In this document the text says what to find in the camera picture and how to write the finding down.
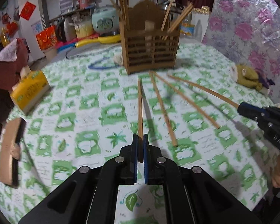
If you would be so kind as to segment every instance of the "purple floral fabric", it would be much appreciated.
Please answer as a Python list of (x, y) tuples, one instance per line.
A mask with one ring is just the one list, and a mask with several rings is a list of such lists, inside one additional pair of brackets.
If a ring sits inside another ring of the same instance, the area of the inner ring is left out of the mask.
[(263, 71), (276, 84), (270, 98), (280, 102), (280, 8), (274, 0), (215, 0), (202, 42)]

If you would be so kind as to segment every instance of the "pink cloth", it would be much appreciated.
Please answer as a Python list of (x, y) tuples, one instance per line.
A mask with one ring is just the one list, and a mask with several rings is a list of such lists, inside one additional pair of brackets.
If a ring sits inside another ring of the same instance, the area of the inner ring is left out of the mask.
[(11, 91), (27, 62), (26, 46), (21, 39), (14, 39), (0, 52), (0, 89)]

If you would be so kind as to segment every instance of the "red packet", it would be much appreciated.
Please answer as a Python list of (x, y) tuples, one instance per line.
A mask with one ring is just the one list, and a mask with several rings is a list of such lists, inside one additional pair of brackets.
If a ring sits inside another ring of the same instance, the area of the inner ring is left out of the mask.
[(51, 26), (37, 34), (36, 39), (41, 50), (48, 49), (57, 44), (55, 26)]
[(20, 13), (20, 16), (26, 20), (29, 20), (35, 8), (36, 6), (34, 4), (26, 2)]

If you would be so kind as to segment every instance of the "yellow handle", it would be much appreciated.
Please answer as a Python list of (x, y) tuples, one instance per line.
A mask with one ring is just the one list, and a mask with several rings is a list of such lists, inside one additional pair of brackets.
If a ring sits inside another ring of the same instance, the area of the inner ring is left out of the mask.
[(81, 47), (86, 44), (90, 43), (97, 43), (100, 42), (102, 44), (113, 44), (120, 41), (120, 35), (113, 35), (113, 36), (106, 36), (106, 37), (98, 37), (95, 39), (84, 39), (80, 40), (75, 44), (76, 48)]

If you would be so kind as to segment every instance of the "metal bolt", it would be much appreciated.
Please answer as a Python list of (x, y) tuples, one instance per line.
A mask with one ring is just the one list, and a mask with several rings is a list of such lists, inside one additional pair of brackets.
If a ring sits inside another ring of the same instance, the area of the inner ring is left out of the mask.
[(123, 162), (125, 160), (125, 158), (123, 156), (118, 156), (117, 158), (115, 158), (115, 161), (120, 163)]
[(86, 166), (80, 167), (79, 168), (79, 172), (80, 173), (87, 173), (89, 171), (89, 168)]
[(202, 172), (202, 169), (201, 169), (201, 167), (193, 167), (193, 169), (192, 169), (192, 171), (194, 172), (194, 173), (201, 173)]
[(157, 158), (157, 162), (158, 163), (164, 163), (164, 162), (166, 162), (166, 158), (164, 158), (163, 156), (160, 156), (160, 157)]

